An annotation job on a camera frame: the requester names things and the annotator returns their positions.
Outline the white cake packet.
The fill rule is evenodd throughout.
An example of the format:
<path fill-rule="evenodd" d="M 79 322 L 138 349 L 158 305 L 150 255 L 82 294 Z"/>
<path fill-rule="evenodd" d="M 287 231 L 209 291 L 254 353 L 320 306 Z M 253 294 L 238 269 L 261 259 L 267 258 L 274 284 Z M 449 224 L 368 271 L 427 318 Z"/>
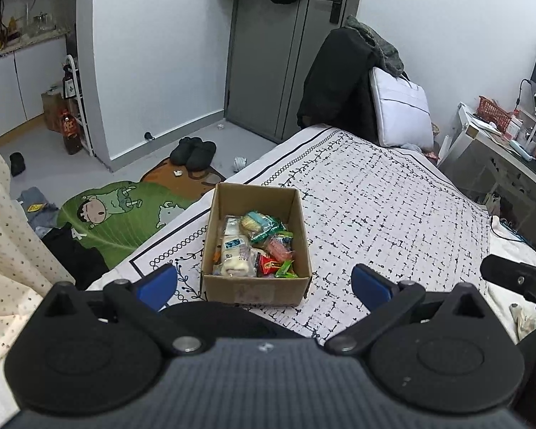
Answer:
<path fill-rule="evenodd" d="M 223 277 L 253 278 L 252 245 L 241 227 L 241 218 L 228 215 L 218 231 L 213 256 L 213 274 Z"/>

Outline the orange snack packet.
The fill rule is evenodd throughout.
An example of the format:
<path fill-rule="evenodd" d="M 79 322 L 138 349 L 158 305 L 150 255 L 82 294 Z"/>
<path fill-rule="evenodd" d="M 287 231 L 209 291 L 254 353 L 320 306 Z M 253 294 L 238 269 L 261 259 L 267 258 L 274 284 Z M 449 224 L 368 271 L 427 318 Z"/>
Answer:
<path fill-rule="evenodd" d="M 278 262 L 285 262 L 293 259 L 293 251 L 288 249 L 276 236 L 271 236 L 266 240 L 265 251 Z"/>

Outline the brown cardboard box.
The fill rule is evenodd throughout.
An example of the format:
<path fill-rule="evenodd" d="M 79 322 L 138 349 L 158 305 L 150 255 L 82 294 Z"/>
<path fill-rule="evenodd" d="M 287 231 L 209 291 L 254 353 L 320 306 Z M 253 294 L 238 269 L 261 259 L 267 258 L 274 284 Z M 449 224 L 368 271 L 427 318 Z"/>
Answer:
<path fill-rule="evenodd" d="M 297 278 L 262 278 L 257 261 L 265 251 L 266 238 L 252 244 L 253 278 L 223 277 L 213 274 L 213 256 L 218 231 L 228 215 L 242 217 L 250 211 L 270 215 L 283 222 L 284 231 L 274 235 L 293 251 L 293 271 Z M 201 264 L 201 289 L 210 301 L 262 306 L 297 306 L 307 296 L 313 272 L 300 194 L 294 188 L 260 187 L 244 184 L 219 184 L 214 191 Z"/>

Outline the red snack bar packet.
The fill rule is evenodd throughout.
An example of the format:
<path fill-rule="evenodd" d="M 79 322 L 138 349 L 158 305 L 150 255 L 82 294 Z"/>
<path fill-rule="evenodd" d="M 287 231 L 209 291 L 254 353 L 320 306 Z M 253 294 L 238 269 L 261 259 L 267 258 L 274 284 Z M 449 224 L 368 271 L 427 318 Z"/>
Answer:
<path fill-rule="evenodd" d="M 280 261 L 269 255 L 260 254 L 257 261 L 257 275 L 262 278 L 274 277 L 281 267 Z"/>

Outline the blue green snack packet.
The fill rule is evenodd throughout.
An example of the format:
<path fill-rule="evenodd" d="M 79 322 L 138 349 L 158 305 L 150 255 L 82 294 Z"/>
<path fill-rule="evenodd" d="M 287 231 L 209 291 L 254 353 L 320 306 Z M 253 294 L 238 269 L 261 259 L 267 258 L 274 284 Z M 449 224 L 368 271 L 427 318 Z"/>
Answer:
<path fill-rule="evenodd" d="M 242 216 L 240 227 L 252 244 L 261 244 L 266 238 L 286 229 L 279 219 L 258 211 L 250 211 Z"/>

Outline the green cartoon floor mat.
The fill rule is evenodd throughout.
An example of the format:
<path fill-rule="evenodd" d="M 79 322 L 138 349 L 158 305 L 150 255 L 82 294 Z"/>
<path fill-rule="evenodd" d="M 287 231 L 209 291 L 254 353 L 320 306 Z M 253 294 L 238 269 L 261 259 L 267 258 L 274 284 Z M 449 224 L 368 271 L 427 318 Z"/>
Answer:
<path fill-rule="evenodd" d="M 191 204 L 155 182 L 119 181 L 70 198 L 58 225 L 71 225 L 73 238 L 113 268 Z"/>

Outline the white desk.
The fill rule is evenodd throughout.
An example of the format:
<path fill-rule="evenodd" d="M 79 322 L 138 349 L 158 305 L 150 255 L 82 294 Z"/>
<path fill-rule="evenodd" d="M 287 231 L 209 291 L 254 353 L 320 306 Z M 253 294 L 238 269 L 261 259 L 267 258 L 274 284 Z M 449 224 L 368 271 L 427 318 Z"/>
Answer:
<path fill-rule="evenodd" d="M 438 168 L 465 195 L 491 206 L 536 249 L 536 165 L 526 162 L 508 142 L 482 129 L 475 112 L 458 105 L 460 131 L 441 150 Z"/>

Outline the dotted beige cloth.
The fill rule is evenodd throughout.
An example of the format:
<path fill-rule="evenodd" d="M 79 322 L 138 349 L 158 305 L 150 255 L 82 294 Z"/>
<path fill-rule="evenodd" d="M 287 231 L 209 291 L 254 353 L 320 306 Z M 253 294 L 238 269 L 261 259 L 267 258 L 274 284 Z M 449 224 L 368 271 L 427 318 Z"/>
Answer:
<path fill-rule="evenodd" d="M 53 285 L 73 281 L 9 190 L 10 170 L 0 154 L 0 361 Z"/>

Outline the brown soda bottle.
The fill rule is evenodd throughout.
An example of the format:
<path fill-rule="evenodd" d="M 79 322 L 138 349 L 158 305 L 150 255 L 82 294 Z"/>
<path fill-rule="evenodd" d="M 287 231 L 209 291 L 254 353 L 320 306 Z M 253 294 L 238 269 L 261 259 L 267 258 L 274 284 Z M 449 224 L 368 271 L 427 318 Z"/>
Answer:
<path fill-rule="evenodd" d="M 61 133 L 64 138 L 65 150 L 69 155 L 74 155 L 83 148 L 79 124 L 67 109 L 61 112 Z"/>

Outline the red basket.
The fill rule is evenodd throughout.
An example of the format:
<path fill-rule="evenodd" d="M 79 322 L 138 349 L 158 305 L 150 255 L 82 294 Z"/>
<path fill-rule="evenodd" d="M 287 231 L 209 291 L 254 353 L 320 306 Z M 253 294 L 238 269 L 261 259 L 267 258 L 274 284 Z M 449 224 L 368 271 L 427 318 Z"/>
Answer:
<path fill-rule="evenodd" d="M 479 97 L 476 114 L 484 121 L 495 124 L 501 133 L 506 131 L 512 116 L 511 112 L 507 112 L 494 100 L 484 96 Z"/>

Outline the black shoe on floor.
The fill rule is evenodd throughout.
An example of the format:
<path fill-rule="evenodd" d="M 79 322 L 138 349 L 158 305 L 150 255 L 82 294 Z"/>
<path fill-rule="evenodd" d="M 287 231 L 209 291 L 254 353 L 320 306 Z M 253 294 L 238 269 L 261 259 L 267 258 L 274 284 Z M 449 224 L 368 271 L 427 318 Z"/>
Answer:
<path fill-rule="evenodd" d="M 14 152 L 9 156 L 10 173 L 12 177 L 22 174 L 26 170 L 24 156 L 20 152 Z"/>

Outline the black jacket on headboard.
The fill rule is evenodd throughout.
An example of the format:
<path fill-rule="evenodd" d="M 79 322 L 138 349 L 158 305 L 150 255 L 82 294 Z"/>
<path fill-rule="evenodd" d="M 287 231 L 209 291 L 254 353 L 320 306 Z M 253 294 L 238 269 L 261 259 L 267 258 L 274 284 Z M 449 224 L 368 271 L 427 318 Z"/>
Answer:
<path fill-rule="evenodd" d="M 304 81 L 297 125 L 326 124 L 376 143 L 370 71 L 377 65 L 377 55 L 357 30 L 332 30 Z"/>

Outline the grey green hoodie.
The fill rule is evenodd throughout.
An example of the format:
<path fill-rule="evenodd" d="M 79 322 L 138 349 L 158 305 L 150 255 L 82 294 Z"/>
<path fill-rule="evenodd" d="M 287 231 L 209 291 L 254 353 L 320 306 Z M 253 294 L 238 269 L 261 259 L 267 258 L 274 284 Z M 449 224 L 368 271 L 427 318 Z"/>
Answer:
<path fill-rule="evenodd" d="M 366 44 L 376 54 L 379 66 L 395 78 L 399 78 L 405 73 L 404 62 L 400 53 L 390 42 L 381 37 L 371 26 L 360 22 L 355 16 L 348 16 L 345 27 L 356 30 L 364 39 Z"/>

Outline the white kitchen cabinet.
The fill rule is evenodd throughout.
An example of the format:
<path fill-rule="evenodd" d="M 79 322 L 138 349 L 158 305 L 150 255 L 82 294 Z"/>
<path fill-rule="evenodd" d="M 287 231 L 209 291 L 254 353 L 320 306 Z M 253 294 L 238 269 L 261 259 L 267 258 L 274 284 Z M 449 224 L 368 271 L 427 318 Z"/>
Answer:
<path fill-rule="evenodd" d="M 43 113 L 41 95 L 64 76 L 64 36 L 0 56 L 0 137 Z"/>

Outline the grey door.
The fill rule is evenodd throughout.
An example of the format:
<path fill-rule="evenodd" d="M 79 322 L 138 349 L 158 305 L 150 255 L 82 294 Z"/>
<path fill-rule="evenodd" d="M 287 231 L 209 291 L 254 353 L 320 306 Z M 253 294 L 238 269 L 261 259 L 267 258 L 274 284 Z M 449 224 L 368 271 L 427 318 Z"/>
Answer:
<path fill-rule="evenodd" d="M 359 0 L 234 0 L 224 118 L 272 142 L 298 131 L 303 83 L 330 31 Z"/>

